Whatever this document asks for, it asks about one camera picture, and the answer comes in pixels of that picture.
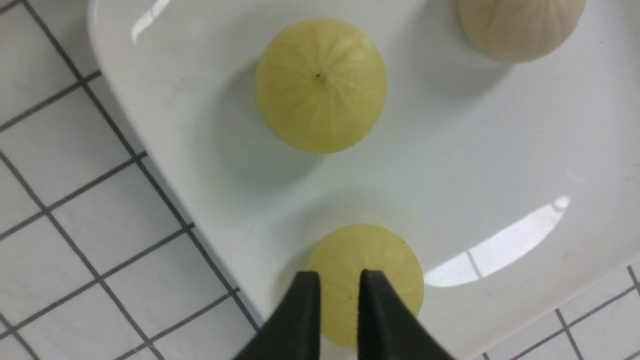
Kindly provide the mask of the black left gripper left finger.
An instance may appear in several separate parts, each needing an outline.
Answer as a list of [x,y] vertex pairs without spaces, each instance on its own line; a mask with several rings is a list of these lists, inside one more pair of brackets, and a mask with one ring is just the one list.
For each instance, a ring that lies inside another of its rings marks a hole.
[[236,360],[318,360],[321,299],[319,274],[297,272],[278,307]]

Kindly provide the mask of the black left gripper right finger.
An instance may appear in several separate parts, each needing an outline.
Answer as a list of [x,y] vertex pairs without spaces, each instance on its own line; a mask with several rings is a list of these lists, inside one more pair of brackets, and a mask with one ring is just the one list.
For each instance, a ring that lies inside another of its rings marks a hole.
[[359,276],[357,357],[359,360],[452,360],[416,320],[384,272]]

